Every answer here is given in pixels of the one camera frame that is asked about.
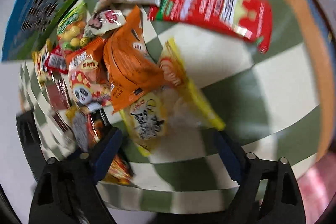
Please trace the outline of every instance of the yellow snack package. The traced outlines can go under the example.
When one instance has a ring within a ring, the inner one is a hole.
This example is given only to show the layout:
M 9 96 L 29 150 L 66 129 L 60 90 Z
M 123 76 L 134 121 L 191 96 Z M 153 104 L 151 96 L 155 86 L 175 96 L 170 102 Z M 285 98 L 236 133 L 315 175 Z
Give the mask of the yellow snack package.
M 187 77 L 174 39 L 166 42 L 158 65 L 171 86 L 154 90 L 120 111 L 130 138 L 142 155 L 150 155 L 161 137 L 179 127 L 216 128 L 225 123 L 194 82 Z
M 31 53 L 35 65 L 37 80 L 41 86 L 43 86 L 46 81 L 53 79 L 52 72 L 45 66 L 45 62 L 49 57 L 52 49 L 53 45 L 51 44 L 50 39 L 47 39 L 46 44 L 40 51 L 34 51 Z

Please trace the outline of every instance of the silver bolt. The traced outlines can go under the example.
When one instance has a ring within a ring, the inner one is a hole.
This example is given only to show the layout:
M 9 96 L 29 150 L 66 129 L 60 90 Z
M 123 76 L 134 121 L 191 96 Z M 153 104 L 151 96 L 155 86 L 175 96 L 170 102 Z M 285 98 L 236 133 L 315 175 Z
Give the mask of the silver bolt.
M 288 163 L 288 160 L 284 157 L 281 157 L 280 158 L 280 161 L 283 163 L 283 164 L 287 164 Z
M 81 159 L 81 160 L 85 160 L 85 159 L 87 159 L 89 157 L 89 153 L 81 153 L 80 154 L 80 156 L 79 156 L 79 158 Z
M 247 153 L 246 156 L 250 159 L 250 160 L 254 160 L 257 156 L 255 155 L 255 153 Z
M 47 163 L 48 164 L 54 164 L 55 162 L 56 162 L 56 158 L 55 157 L 52 157 L 52 158 L 49 158 L 48 160 L 47 160 Z

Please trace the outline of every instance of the checkered surface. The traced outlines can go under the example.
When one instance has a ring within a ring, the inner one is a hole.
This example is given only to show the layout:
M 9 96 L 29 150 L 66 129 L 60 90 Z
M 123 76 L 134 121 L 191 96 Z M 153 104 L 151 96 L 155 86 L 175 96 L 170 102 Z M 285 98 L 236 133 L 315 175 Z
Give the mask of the checkered surface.
M 92 12 L 96 0 L 85 1 Z M 321 120 L 318 92 L 303 30 L 293 10 L 285 0 L 269 2 L 274 27 L 265 55 L 254 45 L 196 26 L 150 22 L 148 7 L 142 8 L 144 39 L 157 60 L 162 45 L 174 37 L 188 75 L 226 122 L 228 134 L 246 152 L 262 159 L 288 158 L 298 177 L 311 166 L 317 152 Z M 117 8 L 127 14 L 132 6 Z M 62 159 L 70 151 L 60 147 L 50 133 L 45 116 L 50 105 L 32 61 L 22 64 L 20 76 L 24 107 L 35 107 L 45 157 Z M 125 131 L 119 114 L 109 114 L 109 119 Z M 181 128 L 166 136 L 148 158 L 141 156 L 132 142 L 124 150 L 135 177 L 131 186 L 97 185 L 109 207 L 178 214 L 215 212 L 225 209 L 236 193 L 237 184 L 220 160 L 211 130 Z M 260 195 L 265 186 L 260 184 Z

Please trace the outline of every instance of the pink fabric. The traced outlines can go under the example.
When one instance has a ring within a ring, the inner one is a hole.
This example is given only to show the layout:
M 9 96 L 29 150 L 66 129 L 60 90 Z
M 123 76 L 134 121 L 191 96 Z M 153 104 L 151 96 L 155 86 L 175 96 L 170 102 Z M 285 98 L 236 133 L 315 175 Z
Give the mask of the pink fabric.
M 336 193 L 336 154 L 328 152 L 298 179 L 307 224 L 314 224 Z

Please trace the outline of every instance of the orange border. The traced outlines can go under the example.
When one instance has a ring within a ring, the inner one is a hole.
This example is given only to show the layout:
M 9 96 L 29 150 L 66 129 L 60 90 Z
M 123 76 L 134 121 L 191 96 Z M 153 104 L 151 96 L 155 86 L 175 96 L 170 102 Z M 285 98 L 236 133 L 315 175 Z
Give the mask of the orange border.
M 329 148 L 335 117 L 335 83 L 333 65 L 319 27 L 315 24 L 307 0 L 286 0 L 295 13 L 305 45 L 315 70 L 321 106 L 321 132 L 318 161 Z

